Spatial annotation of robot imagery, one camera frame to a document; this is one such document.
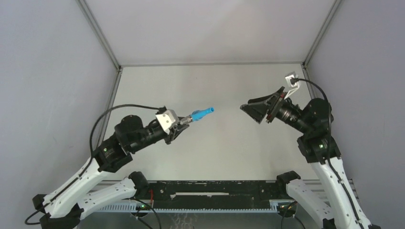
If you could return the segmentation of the small metal pipe fitting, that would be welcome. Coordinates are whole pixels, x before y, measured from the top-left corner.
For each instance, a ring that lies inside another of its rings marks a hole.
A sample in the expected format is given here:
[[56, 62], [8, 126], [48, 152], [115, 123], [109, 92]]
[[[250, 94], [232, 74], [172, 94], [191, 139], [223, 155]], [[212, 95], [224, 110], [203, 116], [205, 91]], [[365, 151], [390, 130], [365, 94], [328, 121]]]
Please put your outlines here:
[[193, 122], [193, 119], [192, 119], [191, 115], [180, 118], [180, 124], [181, 125], [187, 125], [187, 124], [192, 123], [192, 122]]

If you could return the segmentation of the blue plastic water faucet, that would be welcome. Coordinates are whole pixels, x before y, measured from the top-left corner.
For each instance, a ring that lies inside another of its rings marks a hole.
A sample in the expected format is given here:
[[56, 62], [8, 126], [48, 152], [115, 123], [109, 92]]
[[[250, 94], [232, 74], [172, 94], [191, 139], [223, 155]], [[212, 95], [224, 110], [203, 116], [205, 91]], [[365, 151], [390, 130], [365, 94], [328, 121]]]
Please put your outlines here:
[[202, 118], [204, 118], [206, 115], [211, 114], [214, 112], [214, 108], [210, 107], [204, 110], [195, 110], [191, 113], [190, 117], [193, 122], [200, 121]]

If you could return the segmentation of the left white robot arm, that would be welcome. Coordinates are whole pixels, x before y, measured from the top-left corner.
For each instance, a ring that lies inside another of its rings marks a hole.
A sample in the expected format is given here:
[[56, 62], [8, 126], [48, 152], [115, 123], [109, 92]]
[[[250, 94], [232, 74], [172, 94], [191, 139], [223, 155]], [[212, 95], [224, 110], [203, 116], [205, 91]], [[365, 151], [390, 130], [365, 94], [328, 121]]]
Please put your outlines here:
[[170, 144], [191, 122], [195, 115], [178, 117], [172, 110], [157, 113], [144, 126], [137, 115], [127, 115], [115, 126], [108, 139], [91, 149], [85, 164], [61, 187], [49, 194], [33, 198], [36, 212], [43, 216], [43, 229], [73, 229], [95, 211], [119, 200], [149, 194], [149, 183], [141, 172], [132, 172], [121, 181], [99, 191], [92, 189], [108, 176], [118, 172], [133, 160], [136, 152], [163, 140]]

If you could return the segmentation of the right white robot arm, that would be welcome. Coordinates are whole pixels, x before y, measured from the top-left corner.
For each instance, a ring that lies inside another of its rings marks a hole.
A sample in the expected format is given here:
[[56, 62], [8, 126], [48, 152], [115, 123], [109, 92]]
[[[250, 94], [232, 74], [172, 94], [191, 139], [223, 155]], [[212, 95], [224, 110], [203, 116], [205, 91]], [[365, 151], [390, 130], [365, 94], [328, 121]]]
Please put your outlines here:
[[312, 99], [300, 109], [289, 93], [280, 88], [271, 95], [250, 99], [240, 108], [257, 123], [279, 119], [301, 133], [298, 148], [321, 182], [327, 200], [308, 190], [295, 171], [277, 176], [279, 197], [291, 197], [320, 229], [376, 228], [363, 212], [346, 177], [341, 152], [331, 136], [333, 118], [326, 100]]

